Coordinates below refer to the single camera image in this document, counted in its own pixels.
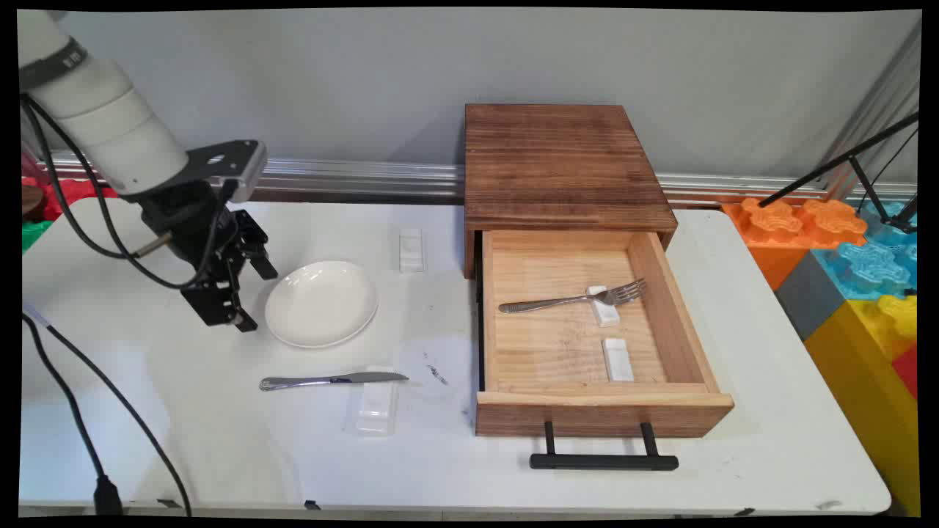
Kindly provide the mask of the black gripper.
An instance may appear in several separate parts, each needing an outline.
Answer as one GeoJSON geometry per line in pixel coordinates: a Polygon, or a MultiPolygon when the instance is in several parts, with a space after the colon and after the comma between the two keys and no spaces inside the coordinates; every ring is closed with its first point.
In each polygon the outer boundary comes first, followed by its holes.
{"type": "Polygon", "coordinates": [[[144,223],[158,236],[169,236],[170,251],[194,268],[194,277],[172,283],[143,264],[139,271],[162,287],[183,288],[182,296],[205,325],[249,333],[257,323],[241,306],[239,283],[231,276],[241,270],[242,257],[262,280],[277,278],[278,271],[269,260],[266,232],[247,210],[228,210],[237,190],[237,183],[218,191],[208,183],[186,183],[141,198],[144,223]]]}

